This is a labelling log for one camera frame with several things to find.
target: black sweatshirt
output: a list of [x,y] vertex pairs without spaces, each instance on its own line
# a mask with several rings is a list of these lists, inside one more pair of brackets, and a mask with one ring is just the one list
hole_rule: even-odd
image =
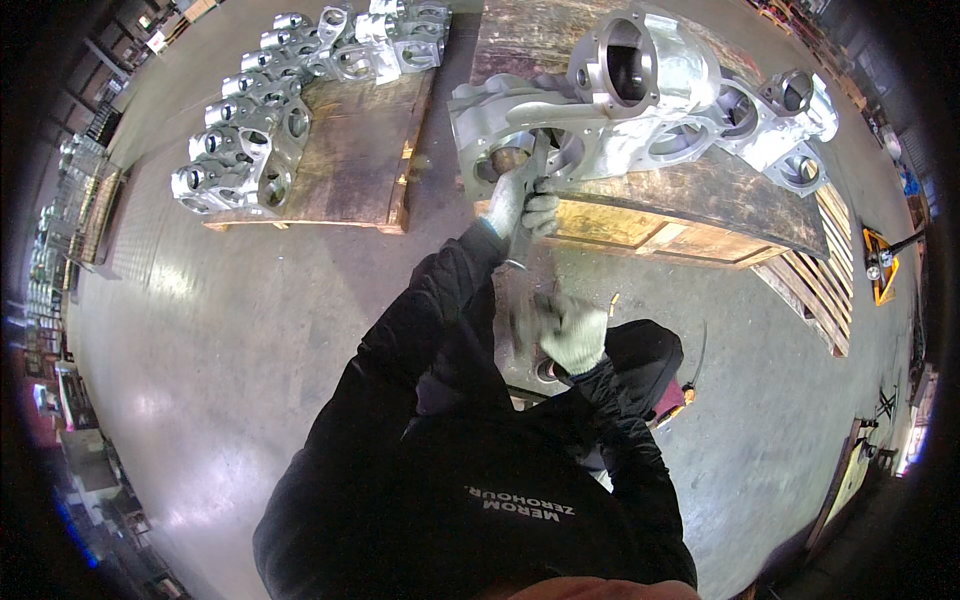
[[275,600],[468,598],[581,575],[696,587],[673,484],[609,359],[576,384],[613,494],[524,413],[410,427],[418,379],[504,257],[474,224],[364,336],[254,532]]

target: concrete floor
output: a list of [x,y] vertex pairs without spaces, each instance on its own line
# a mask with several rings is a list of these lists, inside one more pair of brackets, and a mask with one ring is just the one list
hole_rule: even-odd
[[[275,481],[360,336],[413,266],[471,219],[454,187],[444,100],[466,80],[475,17],[473,32],[454,30],[435,86],[418,149],[432,168],[410,186],[409,234],[319,226],[218,233],[171,201],[170,173],[186,162],[185,140],[202,128],[220,79],[273,14],[316,6],[231,0],[136,75],[112,144],[132,177],[110,258],[98,275],[81,277],[69,308],[71,348],[153,523],[150,539],[203,600],[266,597],[251,534]],[[740,0],[675,0],[669,8],[741,44],[765,74],[814,65],[799,41]],[[830,92],[841,126],[821,152],[833,181],[865,223],[907,235],[889,157],[848,99],[832,84]],[[862,264],[855,244],[854,254]],[[851,356],[836,359],[749,271],[540,254],[568,292],[601,304],[619,292],[613,324],[651,318],[677,331],[689,357],[682,381],[696,368],[709,322],[699,399],[656,434],[704,598],[747,586],[816,516],[852,418],[872,415],[878,386],[889,393],[898,371],[906,373],[915,255],[904,263],[898,297],[882,308],[856,268]],[[522,382],[529,366],[501,354],[508,379]],[[878,435],[889,434],[886,426]]]

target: white work glove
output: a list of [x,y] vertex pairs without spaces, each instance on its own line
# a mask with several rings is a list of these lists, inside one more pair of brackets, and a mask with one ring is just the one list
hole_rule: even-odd
[[522,218],[524,227],[533,231],[534,237],[549,235],[557,230],[557,206],[560,199],[553,194],[538,193],[542,183],[534,185],[537,192],[524,189],[524,179],[517,169],[500,176],[493,189],[490,205],[481,219],[496,232],[500,239],[513,235],[516,222]]
[[593,369],[603,359],[607,311],[571,296],[534,297],[540,348],[571,375]]

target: sleeve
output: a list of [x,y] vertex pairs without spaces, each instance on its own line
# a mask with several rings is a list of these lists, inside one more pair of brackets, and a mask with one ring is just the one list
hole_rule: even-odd
[[697,571],[684,544],[684,523],[670,472],[647,427],[647,407],[630,401],[627,377],[605,357],[592,370],[571,377],[595,408],[600,450],[613,483],[613,497],[626,511],[639,543],[649,552],[661,581],[697,587]]
[[485,225],[418,266],[410,286],[367,332],[302,450],[280,478],[253,533],[253,556],[274,598],[321,598],[349,587],[347,551],[369,516],[362,505],[382,480],[416,406],[416,385],[446,329],[506,253]]

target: pallet jack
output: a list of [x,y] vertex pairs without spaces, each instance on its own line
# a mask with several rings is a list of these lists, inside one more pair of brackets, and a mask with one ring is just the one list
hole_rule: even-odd
[[900,260],[897,258],[897,254],[922,239],[924,239],[923,229],[891,245],[875,230],[867,227],[863,228],[863,241],[866,244],[864,257],[867,278],[873,283],[874,304],[880,306],[894,298],[894,277],[897,276],[897,270],[900,268]]

